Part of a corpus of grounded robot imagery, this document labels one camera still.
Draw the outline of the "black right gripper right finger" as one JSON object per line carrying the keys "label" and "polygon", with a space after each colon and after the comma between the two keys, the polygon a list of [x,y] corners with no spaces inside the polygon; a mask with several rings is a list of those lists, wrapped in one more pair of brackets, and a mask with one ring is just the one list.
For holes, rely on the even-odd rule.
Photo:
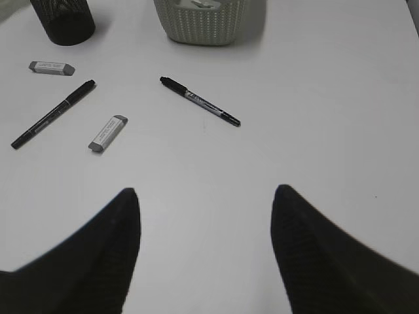
{"label": "black right gripper right finger", "polygon": [[292,313],[417,313],[418,274],[277,187],[270,236]]}

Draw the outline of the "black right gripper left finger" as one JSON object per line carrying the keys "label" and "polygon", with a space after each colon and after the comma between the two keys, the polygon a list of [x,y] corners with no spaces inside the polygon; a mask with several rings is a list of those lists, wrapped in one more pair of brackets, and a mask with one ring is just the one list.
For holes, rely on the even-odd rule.
{"label": "black right gripper left finger", "polygon": [[141,216],[121,190],[65,241],[1,272],[2,313],[122,313],[139,254]]}

